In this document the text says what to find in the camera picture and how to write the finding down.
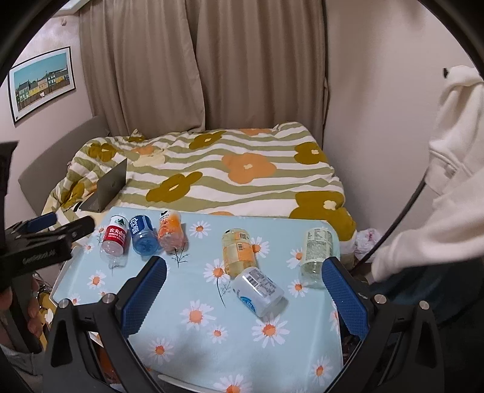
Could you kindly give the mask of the person's left hand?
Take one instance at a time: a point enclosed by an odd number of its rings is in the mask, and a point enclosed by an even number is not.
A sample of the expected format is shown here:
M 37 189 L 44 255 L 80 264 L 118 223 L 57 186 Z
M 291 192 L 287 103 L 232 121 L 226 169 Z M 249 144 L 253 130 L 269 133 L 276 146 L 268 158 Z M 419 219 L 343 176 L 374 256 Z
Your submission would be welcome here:
M 21 353 L 38 354 L 42 351 L 40 340 L 30 332 L 28 306 L 33 298 L 33 278 L 27 274 L 12 280 L 12 302 L 7 311 L 1 312 L 1 323 L 5 328 L 11 348 Z

